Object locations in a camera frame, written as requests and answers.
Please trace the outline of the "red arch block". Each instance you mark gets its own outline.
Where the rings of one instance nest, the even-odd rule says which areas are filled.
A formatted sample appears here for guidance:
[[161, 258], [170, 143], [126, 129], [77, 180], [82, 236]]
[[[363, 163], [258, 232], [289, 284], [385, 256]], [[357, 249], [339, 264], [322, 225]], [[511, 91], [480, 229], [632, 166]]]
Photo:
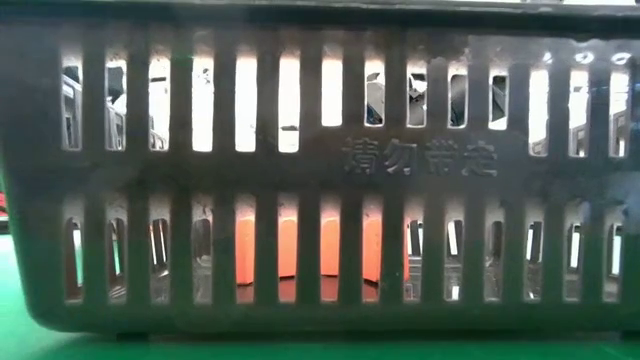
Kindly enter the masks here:
[[[326, 218], [320, 228], [320, 272], [323, 276], [339, 274], [340, 223], [338, 218]], [[278, 227], [278, 274], [280, 278], [297, 273], [298, 224], [293, 218], [281, 220]], [[236, 283], [254, 282], [255, 221], [243, 218], [236, 221]], [[382, 221], [367, 217], [363, 222], [364, 280], [378, 282], [381, 274]]]

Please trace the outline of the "black slotted plastic basket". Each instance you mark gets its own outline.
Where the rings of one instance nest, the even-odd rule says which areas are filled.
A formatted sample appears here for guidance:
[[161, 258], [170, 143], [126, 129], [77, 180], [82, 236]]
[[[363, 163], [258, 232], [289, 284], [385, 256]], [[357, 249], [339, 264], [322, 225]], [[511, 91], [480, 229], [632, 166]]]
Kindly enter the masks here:
[[54, 331], [640, 332], [640, 0], [0, 0], [0, 182]]

